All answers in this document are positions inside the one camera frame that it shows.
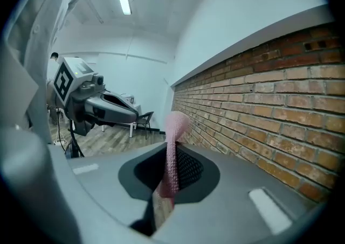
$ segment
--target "table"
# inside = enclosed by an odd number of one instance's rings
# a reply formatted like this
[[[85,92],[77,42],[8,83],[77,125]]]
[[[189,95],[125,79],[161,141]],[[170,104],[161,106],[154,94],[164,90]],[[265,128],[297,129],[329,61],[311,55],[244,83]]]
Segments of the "table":
[[[138,112],[140,112],[140,111],[139,111],[140,104],[137,104],[137,103],[133,104],[133,108],[134,108],[135,110],[137,110]],[[137,124],[136,124],[135,122],[132,122],[132,123],[124,123],[124,124],[129,124],[129,125],[130,125],[130,127],[129,127],[129,137],[132,138],[132,135],[133,135],[133,128],[136,130]],[[104,131],[105,131],[105,126],[102,126],[102,132],[104,132]]]

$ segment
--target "cable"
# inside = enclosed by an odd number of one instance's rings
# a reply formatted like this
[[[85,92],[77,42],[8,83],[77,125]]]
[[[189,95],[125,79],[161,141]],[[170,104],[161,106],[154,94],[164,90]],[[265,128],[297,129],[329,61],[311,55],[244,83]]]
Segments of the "cable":
[[[59,114],[60,114],[60,110],[58,108],[58,132],[59,132],[59,141],[60,141],[60,144],[61,144],[61,147],[63,148],[64,152],[66,152],[64,146],[63,146],[63,143],[61,142],[61,137],[60,137],[60,117],[59,117]]]
[[[70,131],[71,131],[71,137],[72,137],[72,142],[75,145],[75,147],[77,148],[77,150],[80,153],[81,157],[85,157],[84,154],[81,152],[80,147],[78,146],[77,140],[74,137],[74,132],[73,132],[73,122],[72,120],[70,120]]]

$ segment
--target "white ceiling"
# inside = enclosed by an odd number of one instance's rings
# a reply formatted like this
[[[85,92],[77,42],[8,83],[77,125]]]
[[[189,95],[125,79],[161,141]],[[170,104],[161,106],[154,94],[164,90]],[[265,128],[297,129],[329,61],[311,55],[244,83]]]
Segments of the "white ceiling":
[[[122,13],[119,0],[91,0],[106,25],[134,27],[178,38],[199,0],[130,0],[132,15]],[[80,0],[69,24],[99,25],[99,19],[87,0]]]

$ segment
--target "metal chair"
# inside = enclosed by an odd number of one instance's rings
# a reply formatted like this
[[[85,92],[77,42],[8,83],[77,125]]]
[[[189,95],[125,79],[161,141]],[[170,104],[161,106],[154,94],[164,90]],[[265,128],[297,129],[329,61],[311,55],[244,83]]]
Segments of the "metal chair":
[[[135,121],[136,124],[141,124],[141,125],[145,126],[145,140],[147,140],[147,131],[146,131],[147,125],[149,125],[149,129],[150,129],[150,133],[151,133],[150,120],[151,120],[153,113],[154,112],[148,112],[144,115],[141,115]]]

